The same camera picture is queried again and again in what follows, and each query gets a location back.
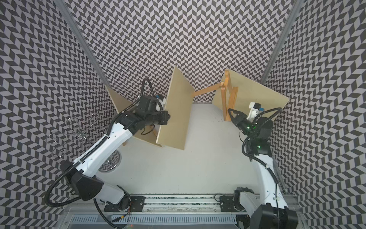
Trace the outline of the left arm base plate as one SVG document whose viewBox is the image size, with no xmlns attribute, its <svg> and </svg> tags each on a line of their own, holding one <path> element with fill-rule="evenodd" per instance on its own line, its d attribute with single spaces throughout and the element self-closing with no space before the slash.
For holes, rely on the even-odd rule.
<svg viewBox="0 0 366 229">
<path fill-rule="evenodd" d="M 124 198 L 118 204 L 112 204 L 107 202 L 104 211 L 105 212 L 142 212 L 146 197 L 144 196 L 132 196 Z"/>
</svg>

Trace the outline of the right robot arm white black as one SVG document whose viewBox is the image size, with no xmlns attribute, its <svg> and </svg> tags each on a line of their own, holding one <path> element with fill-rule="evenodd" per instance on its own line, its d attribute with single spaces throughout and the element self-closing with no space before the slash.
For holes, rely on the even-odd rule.
<svg viewBox="0 0 366 229">
<path fill-rule="evenodd" d="M 241 151 L 252 163 L 259 186 L 258 198 L 248 188 L 239 187 L 234 191 L 234 206 L 238 211 L 247 212 L 251 229 L 295 229 L 298 226 L 296 211 L 288 207 L 281 193 L 269 144 L 273 118 L 282 110 L 277 107 L 263 111 L 252 121 L 241 111 L 228 110 L 232 123 L 246 136 Z"/>
</svg>

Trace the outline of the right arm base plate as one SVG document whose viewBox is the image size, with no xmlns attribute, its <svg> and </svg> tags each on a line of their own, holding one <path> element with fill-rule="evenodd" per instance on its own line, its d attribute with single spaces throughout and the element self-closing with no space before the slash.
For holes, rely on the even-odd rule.
<svg viewBox="0 0 366 229">
<path fill-rule="evenodd" d="M 237 187 L 232 195 L 215 194 L 214 199 L 219 202 L 221 212 L 243 212 L 252 215 L 260 202 L 249 188 Z"/>
</svg>

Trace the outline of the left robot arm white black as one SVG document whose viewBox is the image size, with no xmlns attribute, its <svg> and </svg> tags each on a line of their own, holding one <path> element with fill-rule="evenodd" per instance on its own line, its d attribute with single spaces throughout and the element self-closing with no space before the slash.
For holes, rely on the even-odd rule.
<svg viewBox="0 0 366 229">
<path fill-rule="evenodd" d="M 130 195 L 123 188 L 97 178 L 96 173 L 118 147 L 137 132 L 147 126 L 164 126 L 168 123 L 170 115 L 163 109 L 163 101 L 164 97 L 153 92 L 150 79 L 143 79 L 139 98 L 112 119 L 103 137 L 73 162 L 62 163 L 62 174 L 45 192 L 44 203 L 57 208 L 80 199 L 93 199 L 116 205 L 121 211 L 129 208 Z M 77 197 L 65 202 L 52 202 L 51 192 L 63 179 Z"/>
</svg>

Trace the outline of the light plywood board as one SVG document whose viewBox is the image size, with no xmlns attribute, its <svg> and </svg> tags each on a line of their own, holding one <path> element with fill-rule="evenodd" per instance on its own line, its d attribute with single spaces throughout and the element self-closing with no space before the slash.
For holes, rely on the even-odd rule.
<svg viewBox="0 0 366 229">
<path fill-rule="evenodd" d="M 170 115 L 166 125 L 159 127 L 156 143 L 162 146 L 184 150 L 194 88 L 181 70 L 175 66 L 168 89 L 165 110 Z"/>
<path fill-rule="evenodd" d="M 233 70 L 227 69 L 230 75 L 231 85 L 238 87 L 236 100 L 233 109 L 241 111 L 248 115 L 251 102 L 261 104 L 264 110 L 281 107 L 284 108 L 289 102 L 289 98 L 258 83 L 257 81 L 251 80 L 246 76 L 243 76 Z M 210 89 L 216 89 L 216 93 L 213 97 L 212 103 L 217 106 L 220 110 L 223 110 L 222 95 L 221 95 L 221 83 L 225 82 L 225 72 L 222 77 L 222 82 L 211 86 Z"/>
<path fill-rule="evenodd" d="M 128 106 L 132 105 L 130 101 L 118 94 L 112 88 L 108 86 L 105 88 L 117 111 L 117 114 L 121 113 Z M 132 137 L 162 148 L 162 145 L 156 143 L 157 134 L 155 131 L 153 131 L 153 128 L 147 125 L 144 129 L 142 127 L 142 121 L 143 119 L 135 115 L 133 111 L 126 110 L 116 119 L 115 122 L 122 124 L 127 130 L 130 130 L 130 132 L 133 134 Z"/>
</svg>

